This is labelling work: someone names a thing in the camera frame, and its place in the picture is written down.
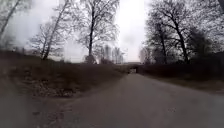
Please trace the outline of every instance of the overcast sky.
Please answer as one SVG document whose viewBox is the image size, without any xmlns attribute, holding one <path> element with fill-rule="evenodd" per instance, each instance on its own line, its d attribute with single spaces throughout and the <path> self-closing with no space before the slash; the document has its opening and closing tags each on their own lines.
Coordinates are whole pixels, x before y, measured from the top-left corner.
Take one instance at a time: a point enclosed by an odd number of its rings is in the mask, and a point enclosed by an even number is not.
<svg viewBox="0 0 224 128">
<path fill-rule="evenodd" d="M 145 40 L 145 20 L 150 0 L 121 0 L 117 10 L 116 24 L 119 26 L 117 46 L 125 53 L 125 61 L 139 61 L 139 50 Z M 41 23 L 49 20 L 57 5 L 56 0 L 34 0 L 34 6 L 28 12 L 17 14 L 9 30 L 13 30 L 19 43 L 24 44 L 35 35 Z M 73 62 L 83 60 L 87 49 L 75 42 L 65 45 L 65 58 Z"/>
</svg>

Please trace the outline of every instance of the bare tree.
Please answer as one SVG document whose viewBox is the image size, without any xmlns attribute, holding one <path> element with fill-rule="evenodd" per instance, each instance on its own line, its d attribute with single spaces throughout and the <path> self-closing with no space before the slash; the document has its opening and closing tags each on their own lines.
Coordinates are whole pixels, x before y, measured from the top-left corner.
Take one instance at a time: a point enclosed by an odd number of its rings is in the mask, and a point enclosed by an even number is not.
<svg viewBox="0 0 224 128">
<path fill-rule="evenodd" d="M 63 33 L 65 32 L 67 25 L 64 25 L 64 21 L 68 20 L 68 17 L 70 17 L 70 8 L 72 2 L 70 0 L 65 0 L 63 4 L 59 5 L 59 7 L 56 9 L 58 12 L 58 16 L 53 17 L 53 28 L 49 35 L 49 40 L 47 41 L 48 47 L 46 49 L 46 53 L 43 56 L 43 59 L 47 59 L 51 50 L 51 45 L 55 42 L 58 42 L 58 40 L 61 40 L 60 38 L 63 38 Z"/>
<path fill-rule="evenodd" d="M 94 45 L 116 39 L 115 13 L 119 0 L 81 0 L 79 39 L 92 55 Z"/>
<path fill-rule="evenodd" d="M 93 52 L 94 56 L 96 56 L 96 58 L 99 61 L 111 61 L 111 47 L 108 45 L 102 46 L 102 45 L 97 45 L 94 49 Z"/>
<path fill-rule="evenodd" d="M 197 57 L 204 56 L 212 52 L 212 41 L 206 38 L 203 31 L 192 27 L 188 39 L 188 48 Z"/>
<path fill-rule="evenodd" d="M 176 40 L 182 49 L 184 60 L 189 63 L 189 58 L 186 49 L 186 33 L 188 31 L 188 19 L 190 11 L 186 7 L 184 1 L 163 0 L 158 1 L 153 6 L 153 11 L 162 19 L 162 25 L 174 30 L 170 39 Z"/>
<path fill-rule="evenodd" d="M 141 63 L 150 64 L 152 60 L 151 53 L 152 51 L 148 46 L 142 48 L 139 55 Z"/>
<path fill-rule="evenodd" d="M 0 26 L 0 40 L 5 32 L 7 25 L 9 24 L 10 19 L 16 13 L 17 10 L 27 8 L 30 4 L 29 0 L 1 0 L 1 12 L 4 12 L 4 15 L 0 17 L 1 26 Z"/>
<path fill-rule="evenodd" d="M 112 58 L 115 64 L 121 64 L 124 62 L 124 53 L 121 52 L 120 48 L 115 47 L 112 51 Z"/>
<path fill-rule="evenodd" d="M 55 11 L 58 16 L 52 17 L 52 21 L 40 27 L 40 32 L 32 38 L 32 47 L 39 51 L 43 60 L 46 60 L 49 55 L 60 56 L 62 51 L 61 45 L 65 41 L 68 25 L 67 21 L 70 19 L 71 1 L 65 0 L 63 4 L 59 5 Z"/>
<path fill-rule="evenodd" d="M 52 23 L 46 23 L 45 25 L 41 25 L 39 29 L 39 33 L 30 39 L 30 46 L 36 55 L 39 55 L 42 59 L 44 59 L 45 54 L 47 53 L 48 48 L 50 55 L 60 56 L 62 52 L 62 42 L 63 39 L 59 35 L 55 35 L 54 39 L 49 44 L 50 34 L 53 29 Z"/>
</svg>

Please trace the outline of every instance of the road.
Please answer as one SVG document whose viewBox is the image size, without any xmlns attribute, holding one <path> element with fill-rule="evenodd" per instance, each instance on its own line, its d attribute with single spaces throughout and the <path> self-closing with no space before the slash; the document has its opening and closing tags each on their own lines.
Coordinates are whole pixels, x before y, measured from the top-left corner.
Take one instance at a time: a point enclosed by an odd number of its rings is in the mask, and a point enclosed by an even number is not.
<svg viewBox="0 0 224 128">
<path fill-rule="evenodd" d="M 59 102 L 57 118 L 45 125 L 37 123 L 35 128 L 224 127 L 223 96 L 137 74 L 128 75 L 111 87 Z"/>
</svg>

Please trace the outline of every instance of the asphalt road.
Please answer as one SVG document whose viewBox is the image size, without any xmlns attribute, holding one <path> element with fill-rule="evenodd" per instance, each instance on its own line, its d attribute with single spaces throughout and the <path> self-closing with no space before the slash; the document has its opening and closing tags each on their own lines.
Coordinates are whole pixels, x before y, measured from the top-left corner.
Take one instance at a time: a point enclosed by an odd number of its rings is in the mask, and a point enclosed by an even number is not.
<svg viewBox="0 0 224 128">
<path fill-rule="evenodd" d="M 33 122 L 29 128 L 224 127 L 223 96 L 182 88 L 137 74 L 128 75 L 111 87 L 81 98 L 53 102 L 57 102 L 60 108 L 54 111 L 56 114 L 49 112 L 54 103 L 43 104 L 37 108 L 37 113 L 32 114 L 35 118 L 26 118 L 26 123 Z"/>
</svg>

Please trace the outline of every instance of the distant tree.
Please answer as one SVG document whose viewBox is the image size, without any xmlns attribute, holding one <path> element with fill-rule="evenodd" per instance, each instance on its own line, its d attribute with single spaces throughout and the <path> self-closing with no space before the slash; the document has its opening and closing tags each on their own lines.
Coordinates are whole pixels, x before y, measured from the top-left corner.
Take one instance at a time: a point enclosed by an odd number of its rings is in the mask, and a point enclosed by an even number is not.
<svg viewBox="0 0 224 128">
<path fill-rule="evenodd" d="M 110 46 L 109 45 L 106 45 L 105 47 L 104 47 L 104 51 L 105 51 L 105 59 L 106 60 L 111 60 L 111 48 L 110 48 Z"/>
<path fill-rule="evenodd" d="M 115 64 L 121 64 L 124 62 L 124 53 L 121 52 L 120 48 L 115 47 L 112 51 L 112 60 Z"/>
<path fill-rule="evenodd" d="M 115 13 L 119 0 L 82 0 L 79 15 L 79 39 L 92 55 L 93 46 L 116 39 Z"/>
<path fill-rule="evenodd" d="M 174 33 L 170 39 L 177 41 L 177 47 L 180 47 L 186 63 L 189 58 L 186 49 L 186 33 L 189 28 L 190 10 L 184 1 L 163 0 L 152 5 L 152 11 L 162 20 L 162 26 L 168 27 Z"/>
<path fill-rule="evenodd" d="M 190 30 L 188 47 L 195 56 L 200 57 L 212 52 L 212 41 L 206 38 L 204 32 L 193 27 Z"/>
<path fill-rule="evenodd" d="M 148 46 L 142 48 L 139 55 L 141 63 L 150 64 L 152 62 L 151 53 L 152 51 Z"/>
<path fill-rule="evenodd" d="M 163 53 L 163 50 L 161 49 L 161 47 L 154 47 L 154 49 L 152 50 L 151 56 L 154 59 L 155 64 L 166 64 L 166 63 L 164 63 L 165 56 L 164 56 L 164 53 Z M 167 59 L 167 64 L 177 61 L 176 54 L 175 54 L 174 50 L 167 51 L 166 59 Z"/>
<path fill-rule="evenodd" d="M 30 3 L 30 0 L 0 0 L 0 40 L 16 11 L 26 9 Z"/>
<path fill-rule="evenodd" d="M 102 46 L 102 45 L 98 45 L 93 52 L 94 56 L 96 56 L 96 58 L 103 63 L 107 63 L 106 61 L 108 61 L 108 63 L 110 63 L 109 61 L 111 61 L 111 57 L 112 57 L 112 52 L 111 52 L 111 47 L 108 45 Z"/>
</svg>

